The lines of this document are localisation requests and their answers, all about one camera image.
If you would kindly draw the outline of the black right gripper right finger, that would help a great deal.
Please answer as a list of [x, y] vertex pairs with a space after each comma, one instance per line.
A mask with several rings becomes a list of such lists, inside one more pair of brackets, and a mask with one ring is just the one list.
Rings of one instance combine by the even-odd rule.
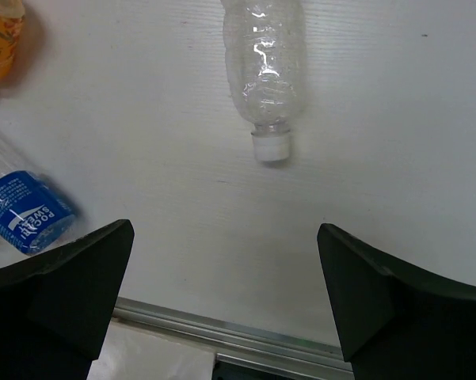
[[324, 223], [318, 251], [356, 379], [476, 379], [476, 287]]

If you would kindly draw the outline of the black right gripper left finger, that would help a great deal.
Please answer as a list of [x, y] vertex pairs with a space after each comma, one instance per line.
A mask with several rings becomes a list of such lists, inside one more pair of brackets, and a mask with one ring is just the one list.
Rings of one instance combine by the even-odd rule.
[[0, 268], [0, 379], [85, 379], [99, 358], [135, 232], [117, 220]]

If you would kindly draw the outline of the blue label clear bottle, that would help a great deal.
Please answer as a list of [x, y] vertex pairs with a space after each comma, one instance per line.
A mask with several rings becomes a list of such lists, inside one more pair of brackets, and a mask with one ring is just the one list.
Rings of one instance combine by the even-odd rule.
[[0, 238], [34, 256], [62, 240], [78, 212], [0, 132]]

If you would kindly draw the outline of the orange patterned juice bottle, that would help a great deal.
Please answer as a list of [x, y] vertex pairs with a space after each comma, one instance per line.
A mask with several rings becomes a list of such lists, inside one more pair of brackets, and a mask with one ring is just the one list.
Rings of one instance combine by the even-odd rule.
[[13, 65], [24, 21], [22, 0], [0, 0], [0, 81]]

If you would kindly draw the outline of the clear plastic bottle white cap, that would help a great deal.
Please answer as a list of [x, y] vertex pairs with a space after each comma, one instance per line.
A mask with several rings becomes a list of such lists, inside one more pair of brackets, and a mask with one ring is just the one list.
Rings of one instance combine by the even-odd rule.
[[255, 158], [291, 155], [291, 122], [307, 97], [307, 45], [299, 1], [224, 1], [223, 42], [235, 108], [252, 125]]

